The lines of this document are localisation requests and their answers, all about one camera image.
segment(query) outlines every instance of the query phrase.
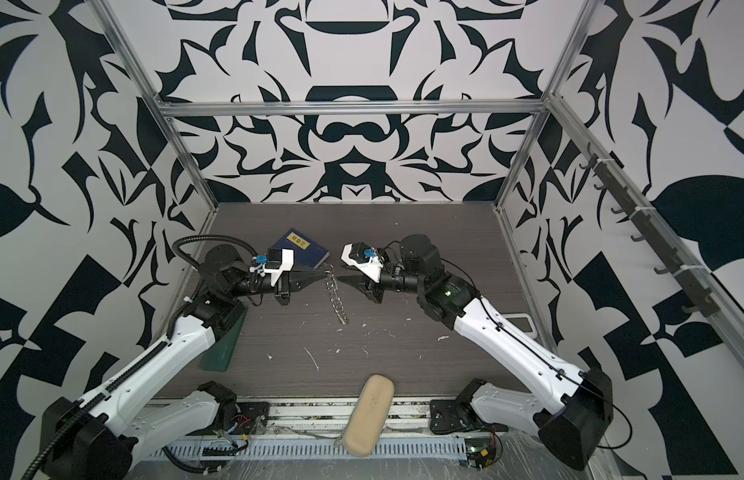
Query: silver chain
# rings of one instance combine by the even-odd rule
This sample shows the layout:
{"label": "silver chain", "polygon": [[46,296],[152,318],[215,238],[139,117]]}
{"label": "silver chain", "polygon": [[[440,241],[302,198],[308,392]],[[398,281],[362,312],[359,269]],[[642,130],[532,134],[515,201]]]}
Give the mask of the silver chain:
{"label": "silver chain", "polygon": [[337,292],[337,278],[334,275],[334,267],[331,264],[321,264],[321,269],[327,274],[327,291],[329,292],[329,300],[332,302],[334,312],[337,314],[337,319],[343,325],[348,324],[348,315],[345,314],[343,308],[343,302],[339,299],[339,293]]}

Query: green case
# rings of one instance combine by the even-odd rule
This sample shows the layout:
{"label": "green case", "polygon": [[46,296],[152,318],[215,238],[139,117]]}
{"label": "green case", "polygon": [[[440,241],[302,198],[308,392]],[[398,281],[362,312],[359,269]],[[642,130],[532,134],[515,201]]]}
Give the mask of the green case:
{"label": "green case", "polygon": [[199,363],[198,368],[208,372],[224,372],[227,370],[231,363],[233,349],[236,348],[238,335],[241,333],[243,319],[247,316],[248,311],[249,309],[244,306],[241,318],[233,324],[228,333],[201,355],[201,363]]}

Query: book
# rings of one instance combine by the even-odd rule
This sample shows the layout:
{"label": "book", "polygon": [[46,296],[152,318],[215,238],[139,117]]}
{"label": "book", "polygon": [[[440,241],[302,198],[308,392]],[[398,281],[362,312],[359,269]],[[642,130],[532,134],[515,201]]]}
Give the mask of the book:
{"label": "book", "polygon": [[285,235],[276,240],[271,248],[293,250],[295,264],[303,264],[313,268],[318,268],[329,256],[329,251],[326,248],[294,228],[291,228]]}

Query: robotic arm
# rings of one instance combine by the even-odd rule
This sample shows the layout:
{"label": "robotic arm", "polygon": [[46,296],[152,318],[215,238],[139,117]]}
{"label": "robotic arm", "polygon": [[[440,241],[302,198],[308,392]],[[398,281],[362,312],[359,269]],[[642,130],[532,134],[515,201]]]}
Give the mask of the robotic arm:
{"label": "robotic arm", "polygon": [[362,275],[338,279],[375,303],[383,301],[386,290],[415,293],[426,315],[482,347],[532,393],[474,380],[457,399],[461,422],[473,428],[520,428],[539,437],[564,464],[583,470],[613,418],[609,377],[598,370],[581,371],[505,320],[473,282],[445,270],[427,236],[401,240],[400,261],[387,250],[345,245],[343,262]]}
{"label": "robotic arm", "polygon": [[[242,240],[233,240],[253,251]],[[166,334],[124,369],[75,402],[59,398],[44,411],[40,454],[23,479],[42,468],[52,478],[116,480],[181,436],[212,424],[223,430],[233,427],[236,394],[214,382],[150,416],[137,415],[241,318],[244,308],[238,297],[272,293],[287,305],[291,293],[325,277],[324,272],[295,264],[292,250],[269,250],[244,263],[232,245],[223,244],[213,247],[200,265],[179,250],[178,243],[173,250],[198,270],[201,279],[193,296],[170,319]]]}

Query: black and white pattern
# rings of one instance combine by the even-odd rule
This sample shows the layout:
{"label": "black and white pattern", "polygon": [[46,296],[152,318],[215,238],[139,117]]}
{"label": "black and white pattern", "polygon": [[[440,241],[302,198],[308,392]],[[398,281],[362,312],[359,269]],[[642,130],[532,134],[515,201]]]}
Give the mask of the black and white pattern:
{"label": "black and white pattern", "polygon": [[562,93],[744,309],[744,2],[607,0]]}
{"label": "black and white pattern", "polygon": [[612,379],[623,475],[744,478],[744,370],[585,163],[550,118],[505,205],[559,354]]}
{"label": "black and white pattern", "polygon": [[530,114],[181,118],[220,201],[493,200]]}
{"label": "black and white pattern", "polygon": [[114,0],[173,101],[541,96],[582,0]]}
{"label": "black and white pattern", "polygon": [[206,216],[89,6],[0,1],[1,479],[148,346]]}

